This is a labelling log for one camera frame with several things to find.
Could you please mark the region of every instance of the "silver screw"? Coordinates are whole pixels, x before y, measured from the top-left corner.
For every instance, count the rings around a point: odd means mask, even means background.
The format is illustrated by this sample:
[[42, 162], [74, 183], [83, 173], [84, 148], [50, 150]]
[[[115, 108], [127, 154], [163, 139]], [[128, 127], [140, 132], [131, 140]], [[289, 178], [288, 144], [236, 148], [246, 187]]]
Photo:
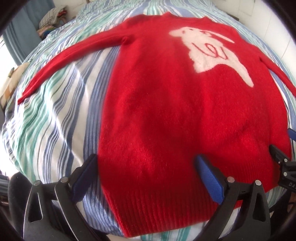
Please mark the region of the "silver screw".
[[227, 182], [229, 182], [229, 183], [234, 183], [234, 178], [233, 178], [233, 177], [228, 177], [228, 178], [227, 178]]
[[61, 178], [61, 183], [66, 183], [69, 179], [67, 177], [62, 177]]
[[255, 184], [256, 184], [257, 186], [261, 186], [262, 183], [261, 183], [260, 180], [256, 180], [256, 181], [255, 181]]
[[40, 180], [36, 180], [33, 184], [34, 184], [34, 186], [38, 186], [38, 185], [41, 184], [41, 181]]

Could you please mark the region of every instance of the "sweater sleeve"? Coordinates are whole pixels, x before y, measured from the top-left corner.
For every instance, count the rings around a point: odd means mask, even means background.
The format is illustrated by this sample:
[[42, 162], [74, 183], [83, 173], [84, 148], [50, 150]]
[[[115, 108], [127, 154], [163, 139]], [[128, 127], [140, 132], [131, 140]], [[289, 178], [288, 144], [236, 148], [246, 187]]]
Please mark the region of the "sweater sleeve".
[[121, 45], [128, 39], [129, 37], [127, 36], [127, 29], [124, 27], [122, 28], [120, 24], [111, 30], [92, 35], [91, 37], [88, 37], [87, 39], [65, 49], [53, 57], [31, 79], [28, 86], [22, 93], [22, 97], [18, 99], [17, 104], [21, 104], [26, 98], [30, 97], [45, 80], [50, 78], [56, 71], [65, 67], [67, 64], [94, 51]]
[[291, 91], [294, 97], [296, 97], [296, 87], [293, 85], [290, 79], [286, 76], [286, 74], [271, 59], [269, 59], [265, 54], [263, 54], [259, 49], [258, 51], [260, 52], [259, 53], [260, 60], [266, 65], [268, 69], [273, 71], [280, 78], [280, 80]]

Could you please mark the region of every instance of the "red sweater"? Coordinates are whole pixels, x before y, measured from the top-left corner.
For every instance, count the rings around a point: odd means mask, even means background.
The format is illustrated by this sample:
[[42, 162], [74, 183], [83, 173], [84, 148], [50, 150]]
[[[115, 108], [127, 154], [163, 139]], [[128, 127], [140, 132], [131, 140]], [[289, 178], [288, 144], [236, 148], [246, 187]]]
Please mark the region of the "red sweater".
[[265, 191], [279, 170], [268, 146], [291, 156], [287, 113], [271, 77], [286, 75], [231, 27], [208, 18], [139, 15], [55, 56], [19, 99], [88, 53], [121, 45], [104, 100], [99, 176], [123, 233], [136, 236], [211, 217], [193, 166], [204, 154], [225, 176]]

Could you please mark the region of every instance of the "white dog design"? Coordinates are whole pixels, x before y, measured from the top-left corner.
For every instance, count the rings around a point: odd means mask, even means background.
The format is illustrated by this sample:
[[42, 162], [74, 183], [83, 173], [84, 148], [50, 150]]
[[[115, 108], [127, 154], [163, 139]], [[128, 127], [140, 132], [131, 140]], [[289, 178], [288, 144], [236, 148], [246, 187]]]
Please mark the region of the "white dog design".
[[173, 30], [169, 34], [181, 37], [183, 43], [189, 48], [189, 57], [194, 61], [194, 69], [197, 73], [210, 70], [217, 64], [226, 64], [233, 68], [248, 86], [254, 86], [247, 69], [240, 63], [237, 56], [212, 36], [216, 35], [234, 43], [231, 39], [212, 31], [190, 27]]

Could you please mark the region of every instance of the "bed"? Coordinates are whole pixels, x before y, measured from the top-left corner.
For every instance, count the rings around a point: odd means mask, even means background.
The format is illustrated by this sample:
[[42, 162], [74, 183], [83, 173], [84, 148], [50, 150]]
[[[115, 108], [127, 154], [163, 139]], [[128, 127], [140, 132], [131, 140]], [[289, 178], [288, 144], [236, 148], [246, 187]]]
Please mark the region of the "bed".
[[[99, 0], [85, 5], [77, 17], [51, 32], [27, 57], [30, 66], [8, 103], [2, 138], [11, 162], [31, 182], [56, 182], [69, 176], [92, 153], [98, 152], [100, 114], [109, 77], [119, 47], [94, 52], [57, 71], [29, 101], [17, 105], [31, 78], [55, 55], [87, 37], [105, 31], [125, 19], [139, 14], [162, 15], [171, 12], [183, 17], [209, 17], [233, 26], [248, 42], [258, 46], [274, 61], [295, 85], [295, 79], [281, 59], [256, 35], [210, 0]], [[296, 101], [280, 79], [272, 76], [283, 96], [288, 127], [295, 129]], [[295, 143], [292, 154], [295, 156]], [[285, 190], [276, 187], [266, 195], [273, 206]], [[99, 178], [92, 183], [78, 208], [90, 226], [103, 232], [123, 236], [100, 187]], [[239, 209], [235, 209], [223, 234], [231, 228]], [[147, 234], [141, 240], [193, 240], [206, 222], [182, 229]]]

